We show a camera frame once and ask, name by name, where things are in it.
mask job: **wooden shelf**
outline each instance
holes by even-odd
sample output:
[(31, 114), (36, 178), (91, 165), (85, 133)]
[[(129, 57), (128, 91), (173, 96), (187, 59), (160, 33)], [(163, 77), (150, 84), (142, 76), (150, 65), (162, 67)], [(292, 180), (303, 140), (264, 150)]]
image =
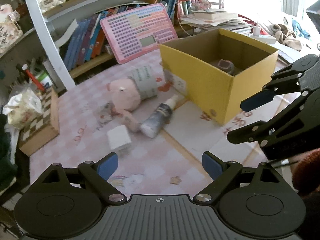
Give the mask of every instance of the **wooden shelf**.
[(86, 63), (84, 63), (81, 66), (76, 67), (75, 69), (71, 70), (70, 76), (74, 79), (78, 76), (80, 76), (81, 74), (87, 72), (88, 70), (108, 61), (113, 59), (115, 56), (114, 55), (110, 55), (108, 53), (104, 53), (102, 55), (99, 55), (93, 59), (91, 59), (90, 61), (87, 61)]
[(24, 33), (20, 38), (18, 38), (9, 48), (5, 50), (4, 53), (0, 54), (0, 58), (2, 58), (6, 53), (8, 53), (15, 45), (17, 45), (20, 41), (22, 41), (25, 37), (27, 37), (29, 34), (33, 33), (36, 29), (33, 27), (32, 29), (28, 30), (26, 33)]

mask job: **white shelf frame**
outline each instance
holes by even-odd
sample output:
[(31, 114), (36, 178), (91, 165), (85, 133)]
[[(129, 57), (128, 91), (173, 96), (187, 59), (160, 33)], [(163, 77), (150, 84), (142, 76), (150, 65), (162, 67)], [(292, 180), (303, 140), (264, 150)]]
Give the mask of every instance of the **white shelf frame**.
[(71, 78), (68, 70), (66, 69), (62, 58), (53, 42), (51, 34), (42, 16), (40, 7), (37, 0), (26, 0), (28, 10), (33, 22), (33, 25), (38, 34), (39, 40), (43, 46), (44, 51), (50, 60), (52, 67), (61, 79), (63, 85), (67, 90), (70, 90), (76, 86), (75, 82)]

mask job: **pink learning tablet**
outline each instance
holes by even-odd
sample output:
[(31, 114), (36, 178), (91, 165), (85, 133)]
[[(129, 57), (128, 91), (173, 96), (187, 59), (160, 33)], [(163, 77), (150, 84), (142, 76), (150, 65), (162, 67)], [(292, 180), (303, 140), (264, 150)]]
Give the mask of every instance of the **pink learning tablet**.
[(178, 38), (162, 3), (111, 15), (100, 24), (120, 64)]

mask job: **plastic bag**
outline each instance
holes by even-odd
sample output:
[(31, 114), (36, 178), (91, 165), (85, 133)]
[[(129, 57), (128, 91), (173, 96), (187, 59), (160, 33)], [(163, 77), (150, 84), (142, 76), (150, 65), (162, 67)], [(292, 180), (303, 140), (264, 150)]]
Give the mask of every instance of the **plastic bag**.
[(19, 130), (43, 113), (41, 100), (29, 84), (15, 86), (9, 98), (2, 113), (8, 116), (8, 123)]

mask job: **yellow cardboard box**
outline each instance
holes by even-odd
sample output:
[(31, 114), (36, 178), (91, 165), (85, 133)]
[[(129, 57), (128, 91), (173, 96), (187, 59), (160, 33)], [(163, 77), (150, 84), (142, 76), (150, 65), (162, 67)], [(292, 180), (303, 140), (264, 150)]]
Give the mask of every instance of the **yellow cardboard box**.
[[(242, 100), (271, 80), (278, 57), (272, 46), (224, 29), (169, 41), (159, 48), (165, 74), (172, 74), (185, 95), (221, 125), (241, 111)], [(220, 59), (233, 62), (237, 74), (231, 76), (212, 65)]]

